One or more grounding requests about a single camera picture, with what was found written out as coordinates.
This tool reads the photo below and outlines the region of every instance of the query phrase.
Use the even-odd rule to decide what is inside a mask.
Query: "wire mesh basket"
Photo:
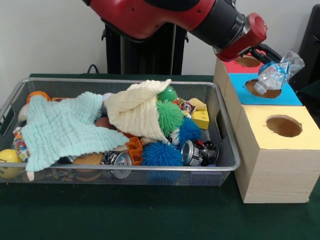
[[[75,98],[84,92],[117,93],[126,90],[133,80],[28,78],[20,81],[0,110],[0,151],[10,149],[13,131],[18,125],[18,113],[31,92],[44,91],[57,98]],[[203,166],[123,166],[54,164],[36,172],[32,183],[44,184],[112,184],[112,185],[175,185],[221,186],[231,171],[240,165],[239,150],[219,87],[209,82],[179,82],[171,85],[182,99],[198,98],[206,103],[209,128],[202,130],[204,141],[219,147],[215,167]],[[1,178],[0,183],[29,183],[26,163],[0,160],[0,171],[18,170],[15,178]]]

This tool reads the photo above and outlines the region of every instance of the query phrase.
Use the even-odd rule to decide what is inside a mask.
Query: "red robot arm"
[[[135,42],[145,41],[163,24],[173,23],[211,45],[225,62],[248,53],[263,63],[281,60],[261,44],[267,38],[263,19],[256,13],[239,13],[234,0],[83,1],[115,32]]]

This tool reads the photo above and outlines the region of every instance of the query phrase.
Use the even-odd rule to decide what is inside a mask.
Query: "light blue towel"
[[[32,97],[22,129],[30,153],[26,170],[37,172],[61,157],[103,153],[129,142],[122,133],[95,126],[102,101],[91,92],[61,102]]]

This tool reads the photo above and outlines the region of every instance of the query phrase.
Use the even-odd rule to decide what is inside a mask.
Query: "white cloth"
[[[110,96],[104,102],[110,123],[124,133],[167,143],[159,126],[156,99],[170,83],[171,79],[146,80]]]

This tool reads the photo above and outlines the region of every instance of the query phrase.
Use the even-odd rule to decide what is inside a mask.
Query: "crushed plastic bottle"
[[[297,72],[305,67],[303,59],[293,51],[282,54],[280,63],[271,61],[263,65],[258,74],[254,89],[261,95],[267,90],[280,90]]]

